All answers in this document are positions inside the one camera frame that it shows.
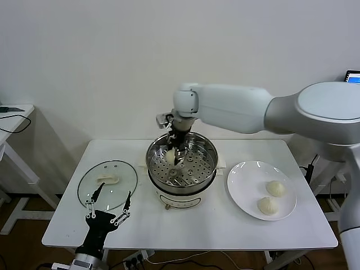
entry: robotic arm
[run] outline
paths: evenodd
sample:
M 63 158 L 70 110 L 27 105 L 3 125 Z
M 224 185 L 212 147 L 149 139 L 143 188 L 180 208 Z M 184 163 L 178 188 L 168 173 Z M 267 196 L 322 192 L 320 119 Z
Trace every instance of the robotic arm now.
M 347 162 L 352 190 L 341 209 L 339 231 L 349 269 L 360 269 L 359 101 L 360 85 L 340 82 L 313 84 L 286 97 L 255 87 L 183 84 L 174 94 L 172 112 L 156 120 L 169 131 L 175 164 L 185 156 L 185 135 L 196 119 L 239 133 L 297 133 L 314 140 L 324 158 Z

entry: black cable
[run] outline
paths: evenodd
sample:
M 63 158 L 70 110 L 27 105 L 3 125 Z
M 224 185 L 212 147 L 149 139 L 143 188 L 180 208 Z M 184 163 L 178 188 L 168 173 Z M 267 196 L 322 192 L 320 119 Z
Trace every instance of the black cable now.
M 40 270 L 40 268 L 42 268 L 42 267 L 51 269 L 52 263 L 42 263 L 42 264 L 37 266 L 36 270 Z
M 140 262 L 140 264 L 141 264 L 141 266 L 142 266 L 142 269 L 145 270 L 145 266 L 144 266 L 144 263 L 143 263 L 144 259 L 143 259 L 141 253 L 140 253 L 139 255 L 137 255 L 137 259 L 138 259 L 138 261 Z
M 304 255 L 304 257 L 306 258 L 306 260 L 308 260 L 311 264 L 311 267 L 313 268 L 313 270 L 315 270 L 315 266 L 314 264 L 311 262 L 311 260 L 309 259 L 309 257 L 307 257 L 306 255 Z
M 24 130 L 26 130 L 26 128 L 28 128 L 28 126 L 32 123 L 32 121 L 31 121 L 29 118 L 27 118 L 27 117 L 25 117 L 25 116 L 23 116 L 23 115 L 21 115 L 21 114 L 14 114 L 14 115 L 2 116 L 2 117 L 0 117 L 0 119 L 11 118 L 11 117 L 16 117 L 16 116 L 20 116 L 20 117 L 22 117 L 22 118 L 24 118 L 24 119 L 26 119 L 26 120 L 29 121 L 25 128 L 23 128 L 22 130 L 19 130 L 19 131 L 9 131 L 9 130 L 0 128 L 0 131 L 5 131 L 5 132 L 7 132 L 7 133 L 16 134 L 16 133 L 20 133 L 20 132 L 23 132 Z
M 121 264 L 124 263 L 124 262 L 125 262 L 125 261 L 122 261 L 122 262 L 120 262 L 120 263 L 114 264 L 112 267 L 109 268 L 109 270 L 114 269 L 116 266 L 119 266 L 119 265 L 121 265 Z
M 202 267 L 214 267 L 214 268 L 217 268 L 217 269 L 219 269 L 219 270 L 224 270 L 224 269 L 222 269 L 222 268 L 220 268 L 220 267 L 218 267 L 218 266 L 216 266 L 216 265 L 212 265 L 212 264 L 210 264 L 210 265 L 201 264 L 201 263 L 198 263 L 198 262 L 196 262 L 196 261 L 194 261 L 194 260 L 186 260 L 185 262 L 179 262 L 179 263 L 176 263 L 176 262 L 165 263 L 163 266 L 160 267 L 159 270 L 163 270 L 163 269 L 164 269 L 167 265 L 169 265 L 169 264 L 179 265 L 179 264 L 184 264 L 184 263 L 195 263 L 195 264 L 197 264 L 198 266 L 202 266 Z
M 316 158 L 318 157 L 318 154 L 315 155 L 315 157 L 313 158 L 313 160 L 311 161 L 311 165 L 313 165 L 314 161 L 316 160 Z
M 1 261 L 2 261 L 2 263 L 4 265 L 4 269 L 7 270 L 7 265 L 6 265 L 5 259 L 1 254 L 0 254 L 0 258 L 1 258 Z

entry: dumpling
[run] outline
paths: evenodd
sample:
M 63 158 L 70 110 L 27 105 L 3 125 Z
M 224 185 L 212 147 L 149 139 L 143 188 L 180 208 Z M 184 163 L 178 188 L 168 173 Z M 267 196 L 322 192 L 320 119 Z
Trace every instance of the dumpling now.
M 274 197 L 283 197 L 286 193 L 286 188 L 280 181 L 266 183 L 266 190 Z
M 270 197 L 264 197 L 258 200 L 258 208 L 265 215 L 274 215 L 279 211 L 276 200 Z

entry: floor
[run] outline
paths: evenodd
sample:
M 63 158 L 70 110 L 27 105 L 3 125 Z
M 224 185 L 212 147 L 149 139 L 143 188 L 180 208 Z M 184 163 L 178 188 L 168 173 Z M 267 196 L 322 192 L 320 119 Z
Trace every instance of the floor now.
M 19 198 L 14 198 L 11 203 L 3 204 L 0 208 L 0 226 L 2 227 L 7 217 L 10 215 L 12 209 L 15 207 Z M 325 200 L 319 201 L 323 210 L 330 211 L 329 206 Z M 51 210 L 51 208 L 41 198 L 31 198 L 25 210 Z M 73 259 L 73 254 L 62 248 L 45 247 L 41 243 L 41 238 L 47 228 L 49 221 L 42 220 L 20 220 L 18 221 L 12 232 L 3 236 L 0 235 L 0 255 L 6 261 L 8 270 L 35 270 L 41 263 L 64 263 L 69 264 Z M 338 235 L 336 222 L 331 222 L 331 227 L 335 234 Z M 117 262 L 121 262 L 123 258 L 131 255 L 134 251 L 110 251 L 108 256 L 108 263 L 113 266 Z M 164 260 L 172 260 L 177 258 L 184 258 L 199 252 L 195 251 L 157 251 L 150 259 L 153 262 L 161 262 Z M 253 268 L 256 270 L 263 269 L 266 260 L 263 252 L 247 252 L 247 251 L 232 251 L 228 255 L 241 268 Z M 307 254 L 312 261 L 316 270 L 345 270 L 347 264 L 341 244 L 331 250 L 314 250 Z M 223 270 L 236 270 L 233 264 L 218 251 L 210 252 L 192 258 L 193 260 L 202 264 L 214 264 Z M 147 270 L 159 270 L 162 264 L 152 265 L 145 263 Z M 0 270 L 5 269 L 0 262 Z M 172 270 L 196 270 L 196 269 L 216 269 L 213 267 L 204 268 L 193 264 L 182 265 L 168 265 L 166 269 Z M 305 259 L 301 258 L 301 265 L 291 263 L 288 270 L 305 270 L 311 269 L 311 265 Z

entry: white wall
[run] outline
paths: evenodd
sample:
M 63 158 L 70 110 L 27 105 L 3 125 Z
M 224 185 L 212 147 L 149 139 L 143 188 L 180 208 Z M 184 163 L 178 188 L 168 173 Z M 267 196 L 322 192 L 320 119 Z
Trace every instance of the white wall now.
M 359 10 L 357 0 L 1 1 L 0 100 L 35 104 L 38 118 L 10 142 L 42 178 L 69 179 L 92 138 L 160 135 L 155 115 L 182 82 L 284 96 L 342 79 L 360 69 Z

